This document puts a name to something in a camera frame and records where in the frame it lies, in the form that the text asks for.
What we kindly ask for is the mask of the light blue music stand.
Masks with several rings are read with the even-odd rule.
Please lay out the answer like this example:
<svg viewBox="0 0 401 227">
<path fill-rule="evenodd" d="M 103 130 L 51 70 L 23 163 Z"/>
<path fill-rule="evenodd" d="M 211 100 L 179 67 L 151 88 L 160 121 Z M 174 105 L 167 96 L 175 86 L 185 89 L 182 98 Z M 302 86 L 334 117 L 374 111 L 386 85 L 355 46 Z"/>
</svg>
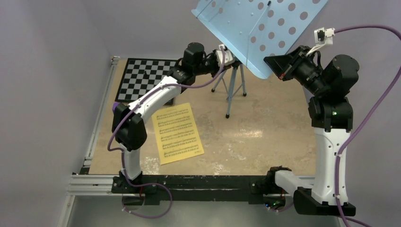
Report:
<svg viewBox="0 0 401 227">
<path fill-rule="evenodd" d="M 256 77 L 272 70 L 266 56 L 284 55 L 326 0 L 200 0 L 192 14 Z"/>
</svg>

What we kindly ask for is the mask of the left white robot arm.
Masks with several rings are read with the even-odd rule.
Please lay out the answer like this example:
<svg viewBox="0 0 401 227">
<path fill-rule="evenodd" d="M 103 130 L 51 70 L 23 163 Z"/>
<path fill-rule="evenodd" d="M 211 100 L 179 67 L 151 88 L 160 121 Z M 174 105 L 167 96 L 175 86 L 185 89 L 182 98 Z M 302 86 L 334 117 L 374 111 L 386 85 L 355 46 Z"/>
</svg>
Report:
<svg viewBox="0 0 401 227">
<path fill-rule="evenodd" d="M 113 106 L 112 135 L 107 149 L 121 153 L 122 168 L 119 177 L 128 193 L 136 193 L 144 186 L 141 182 L 139 153 L 148 137 L 145 127 L 147 120 L 167 101 L 186 89 L 208 85 L 195 85 L 197 76 L 210 74 L 212 80 L 216 80 L 237 62 L 235 55 L 223 44 L 207 54 L 202 44 L 190 43 L 183 56 L 154 88 L 128 105 L 118 103 Z"/>
</svg>

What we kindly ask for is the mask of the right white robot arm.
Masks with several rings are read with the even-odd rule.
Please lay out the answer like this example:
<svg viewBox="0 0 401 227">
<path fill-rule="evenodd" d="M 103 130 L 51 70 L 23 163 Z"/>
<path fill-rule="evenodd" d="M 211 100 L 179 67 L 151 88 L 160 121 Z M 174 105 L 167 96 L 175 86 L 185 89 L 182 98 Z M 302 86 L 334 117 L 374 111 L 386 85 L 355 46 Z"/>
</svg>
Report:
<svg viewBox="0 0 401 227">
<path fill-rule="evenodd" d="M 321 54 L 308 46 L 264 62 L 282 81 L 295 79 L 312 97 L 308 102 L 316 139 L 316 173 L 313 184 L 304 183 L 286 167 L 272 167 L 265 180 L 270 192 L 283 189 L 301 215 L 354 216 L 356 207 L 347 195 L 346 141 L 353 129 L 353 107 L 347 98 L 358 81 L 359 63 L 349 55 L 336 55 L 326 67 Z"/>
</svg>

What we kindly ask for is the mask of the yellow sheet music page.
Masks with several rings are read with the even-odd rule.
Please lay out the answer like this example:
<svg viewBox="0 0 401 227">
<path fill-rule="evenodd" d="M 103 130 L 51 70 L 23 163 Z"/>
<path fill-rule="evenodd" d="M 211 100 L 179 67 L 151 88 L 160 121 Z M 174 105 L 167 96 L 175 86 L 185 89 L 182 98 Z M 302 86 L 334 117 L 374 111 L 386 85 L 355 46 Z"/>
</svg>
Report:
<svg viewBox="0 0 401 227">
<path fill-rule="evenodd" d="M 189 103 L 157 110 L 152 115 L 160 164 L 204 154 Z"/>
</svg>

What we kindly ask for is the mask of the purple metronome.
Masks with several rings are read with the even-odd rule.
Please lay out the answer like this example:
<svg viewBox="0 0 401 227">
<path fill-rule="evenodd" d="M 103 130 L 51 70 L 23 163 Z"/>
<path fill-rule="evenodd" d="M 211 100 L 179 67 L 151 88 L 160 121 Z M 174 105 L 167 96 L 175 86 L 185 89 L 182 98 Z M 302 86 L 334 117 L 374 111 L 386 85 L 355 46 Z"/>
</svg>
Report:
<svg viewBox="0 0 401 227">
<path fill-rule="evenodd" d="M 114 104 L 113 104 L 113 106 L 112 106 L 112 112 L 113 113 L 118 113 L 120 110 L 119 110 L 119 106 L 120 106 L 120 102 L 115 102 Z"/>
</svg>

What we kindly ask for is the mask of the black white chessboard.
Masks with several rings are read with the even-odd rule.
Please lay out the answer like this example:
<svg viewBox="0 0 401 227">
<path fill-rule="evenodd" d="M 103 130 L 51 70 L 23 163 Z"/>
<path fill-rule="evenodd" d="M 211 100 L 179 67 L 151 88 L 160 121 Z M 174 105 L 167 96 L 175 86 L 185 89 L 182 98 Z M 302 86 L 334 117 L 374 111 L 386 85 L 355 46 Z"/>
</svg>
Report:
<svg viewBox="0 0 401 227">
<path fill-rule="evenodd" d="M 115 101 L 131 103 L 141 98 L 157 84 L 175 65 L 176 60 L 129 58 L 126 62 Z"/>
</svg>

